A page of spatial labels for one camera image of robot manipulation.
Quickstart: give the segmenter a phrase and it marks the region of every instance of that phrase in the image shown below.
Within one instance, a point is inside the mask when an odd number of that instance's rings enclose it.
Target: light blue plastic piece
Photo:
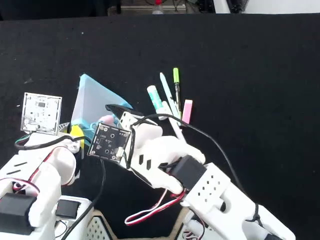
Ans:
[[[132,106],[122,97],[101,85],[87,74],[83,74],[80,77],[71,125],[79,125],[84,135],[91,140],[101,117],[113,115],[114,125],[116,126],[119,119],[112,112],[106,110],[106,104],[118,104],[132,109]]]

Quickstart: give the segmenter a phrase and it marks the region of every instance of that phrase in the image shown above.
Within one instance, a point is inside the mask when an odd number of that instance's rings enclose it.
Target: circuit board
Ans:
[[[21,130],[57,135],[62,97],[24,93]]]
[[[99,123],[88,156],[120,163],[130,134],[130,131]]]

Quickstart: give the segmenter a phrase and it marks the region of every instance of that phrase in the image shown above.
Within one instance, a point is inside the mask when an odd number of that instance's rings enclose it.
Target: white bottle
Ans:
[[[152,14],[164,14],[164,9],[162,7],[162,0],[155,0],[155,5]]]

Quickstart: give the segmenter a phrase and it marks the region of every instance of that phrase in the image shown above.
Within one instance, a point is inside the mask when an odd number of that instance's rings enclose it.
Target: white circuit board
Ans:
[[[24,93],[21,130],[57,135],[62,97]]]

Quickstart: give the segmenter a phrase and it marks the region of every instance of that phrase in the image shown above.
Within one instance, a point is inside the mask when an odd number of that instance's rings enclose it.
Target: black circuit board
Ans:
[[[99,123],[88,156],[119,163],[122,156],[117,157],[117,152],[119,148],[126,149],[130,134],[130,131]]]

